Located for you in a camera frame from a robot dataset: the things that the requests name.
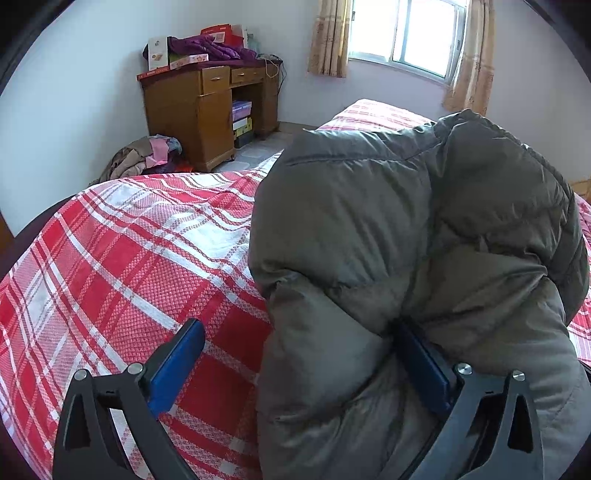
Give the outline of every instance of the red box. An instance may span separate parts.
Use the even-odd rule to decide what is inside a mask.
[[[229,23],[204,28],[201,30],[201,35],[213,35],[215,43],[223,43],[229,47],[242,47],[244,45],[244,38],[234,35],[232,26]]]

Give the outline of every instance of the cable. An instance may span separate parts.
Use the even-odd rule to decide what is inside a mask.
[[[287,78],[287,70],[285,68],[285,62],[278,57],[277,55],[273,54],[260,54],[258,56],[259,60],[265,60],[265,74],[270,78],[273,79],[281,74],[281,82],[279,84],[278,94],[281,93],[281,87],[283,86],[283,82]],[[277,69],[277,73],[275,75],[269,75],[269,64],[273,65]]]

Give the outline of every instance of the window frame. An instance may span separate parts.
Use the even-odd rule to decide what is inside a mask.
[[[466,28],[466,10],[467,7],[461,7],[457,4],[454,0],[439,0],[441,2],[445,2],[447,4],[453,5],[455,10],[455,25],[454,25],[454,41],[452,42],[452,47],[450,48],[450,55],[447,61],[447,71],[445,77],[442,77],[438,73],[432,72],[431,70],[427,70],[422,67],[418,67],[411,63],[407,63],[404,61],[404,54],[406,53],[406,46],[407,46],[407,39],[408,39],[408,25],[410,22],[410,13],[411,13],[411,5],[413,0],[392,0],[393,2],[398,3],[398,12],[396,17],[396,25],[394,28],[394,38],[392,39],[392,47],[390,49],[390,55],[388,58],[382,57],[380,55],[375,55],[372,53],[365,53],[360,51],[349,51],[349,58],[354,60],[363,60],[363,61],[370,61],[373,63],[381,63],[383,65],[388,65],[398,70],[402,70],[404,72],[412,73],[415,75],[419,75],[422,78],[426,78],[432,80],[436,83],[443,83],[445,85],[449,85],[452,82],[452,78],[456,72],[457,64],[460,60],[460,55],[462,53],[462,47],[464,45],[464,34]],[[355,2],[353,0],[353,17],[350,25],[350,32],[349,35],[353,35],[353,28],[355,26]],[[400,60],[393,60],[394,57],[394,47],[396,43],[396,36],[398,32],[398,14],[400,13],[400,4],[401,2],[407,2],[407,17],[406,17],[406,24],[405,24],[405,33],[404,37],[402,38],[402,53]]]

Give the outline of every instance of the window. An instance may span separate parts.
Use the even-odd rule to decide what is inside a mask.
[[[466,0],[355,0],[349,57],[449,82],[465,22]]]

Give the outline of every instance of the red plaid bedspread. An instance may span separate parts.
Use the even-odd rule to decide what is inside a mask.
[[[587,258],[591,258],[591,207],[579,195],[579,219],[583,228],[583,237],[587,247]],[[591,288],[587,292],[581,308],[569,325],[570,340],[580,360],[591,367]]]
[[[428,121],[360,100],[321,129]],[[247,250],[254,193],[276,158],[239,173],[136,177],[87,189],[0,282],[0,414],[41,479],[51,478],[74,372],[105,375],[145,361],[190,317],[205,325],[204,354],[160,420],[201,479],[261,477],[255,388],[271,325]],[[570,328],[586,359],[589,303]],[[135,471],[148,477],[123,415],[114,419]]]

